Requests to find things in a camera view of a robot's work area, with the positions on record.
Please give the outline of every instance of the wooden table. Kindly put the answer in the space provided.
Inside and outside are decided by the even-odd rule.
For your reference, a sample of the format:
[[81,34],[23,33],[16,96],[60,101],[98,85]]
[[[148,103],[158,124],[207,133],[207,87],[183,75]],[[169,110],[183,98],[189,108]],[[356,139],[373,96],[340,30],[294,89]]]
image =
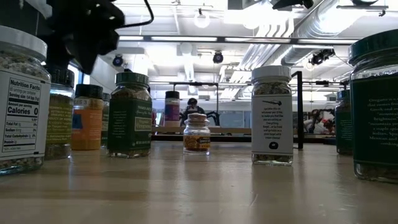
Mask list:
[[0,177],[1,223],[398,223],[398,186],[357,180],[351,157],[306,144],[293,167],[251,164],[249,144],[150,158],[74,152],[37,172]]

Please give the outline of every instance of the small glass jar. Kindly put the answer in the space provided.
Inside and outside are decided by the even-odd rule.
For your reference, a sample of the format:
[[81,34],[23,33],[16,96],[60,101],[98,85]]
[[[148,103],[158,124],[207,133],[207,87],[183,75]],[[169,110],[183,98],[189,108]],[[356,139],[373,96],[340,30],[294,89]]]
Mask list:
[[64,159],[70,155],[75,74],[68,69],[45,68],[51,74],[51,91],[44,159]]
[[41,66],[47,45],[20,30],[0,26],[0,175],[43,165],[50,74]]
[[252,161],[291,166],[293,109],[290,68],[265,66],[252,71]]
[[134,72],[116,74],[109,107],[108,156],[148,156],[152,136],[149,78]]
[[354,171],[359,179],[398,183],[398,30],[349,48]]
[[103,93],[102,100],[104,101],[104,108],[102,110],[101,148],[106,149],[108,145],[109,101],[111,100],[111,95]]
[[101,148],[103,88],[97,85],[76,85],[73,101],[72,150]]
[[336,150],[341,155],[353,154],[353,124],[351,120],[351,100],[349,90],[337,93],[336,114]]
[[177,91],[166,91],[164,102],[164,126],[180,126],[180,93]]
[[208,127],[210,122],[207,116],[200,113],[188,114],[185,121],[183,145],[185,154],[209,155],[210,154],[210,136]]

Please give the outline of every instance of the ceiling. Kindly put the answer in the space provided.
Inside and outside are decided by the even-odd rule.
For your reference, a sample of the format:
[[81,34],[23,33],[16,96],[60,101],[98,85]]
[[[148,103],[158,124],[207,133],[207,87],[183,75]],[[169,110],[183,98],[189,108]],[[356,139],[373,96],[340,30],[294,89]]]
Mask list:
[[[173,0],[150,0],[155,20],[152,24],[144,27],[133,27],[118,30],[120,35],[191,35],[191,36],[255,36],[258,28],[248,29],[260,24],[275,23],[276,18],[285,16],[284,12],[272,11],[272,9],[259,11],[251,6],[251,13],[243,13],[227,10],[227,0],[180,0],[176,6]],[[115,4],[121,8],[126,15],[126,22],[135,23],[149,19],[147,9],[142,0],[118,0]],[[208,14],[209,24],[205,28],[195,25],[195,15],[199,7],[203,14]],[[379,17],[379,11],[364,12],[351,26],[340,32],[336,37],[346,39],[360,39],[371,34],[398,28],[398,12],[395,8],[389,9],[384,17]],[[290,13],[294,18],[295,29],[297,24],[307,15],[309,10],[295,7]],[[204,16],[199,16],[198,22],[203,25]],[[344,23],[344,18],[336,17],[337,24]],[[145,49],[148,61],[155,68],[155,72],[149,72],[150,80],[186,80],[184,73],[185,60],[178,53],[179,43],[154,43],[154,42],[120,42],[119,48],[140,47]],[[221,64],[214,64],[212,58],[214,52],[222,51],[225,64],[238,65],[242,62],[249,44],[192,44],[196,52],[193,54],[193,71],[196,81],[218,82],[220,80]],[[348,47],[335,46],[336,57],[332,57],[323,64],[313,67],[303,59],[297,63],[292,71],[303,71],[303,77],[307,80],[338,80],[340,76],[348,73],[352,68],[347,64]],[[107,62],[118,51],[107,55]]]

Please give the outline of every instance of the person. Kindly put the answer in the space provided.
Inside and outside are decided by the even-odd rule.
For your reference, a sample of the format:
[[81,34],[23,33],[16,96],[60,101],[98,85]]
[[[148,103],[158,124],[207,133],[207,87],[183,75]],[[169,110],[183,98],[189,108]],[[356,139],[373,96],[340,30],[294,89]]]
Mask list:
[[198,106],[198,101],[195,98],[190,98],[188,100],[188,106],[185,109],[185,111],[183,113],[183,117],[181,119],[181,123],[180,123],[181,126],[184,123],[184,121],[186,119],[188,119],[188,114],[192,114],[192,113],[206,114],[205,110],[203,108],[201,108],[200,106]]

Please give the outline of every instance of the counter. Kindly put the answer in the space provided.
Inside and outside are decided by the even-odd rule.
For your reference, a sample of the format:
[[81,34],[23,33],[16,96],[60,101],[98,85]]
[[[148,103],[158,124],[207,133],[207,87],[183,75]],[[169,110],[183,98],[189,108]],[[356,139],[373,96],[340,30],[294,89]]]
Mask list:
[[2,223],[396,223],[398,186],[358,180],[352,157],[305,144],[293,167],[252,166],[250,144],[184,156],[153,142],[150,159],[73,152],[0,177]]

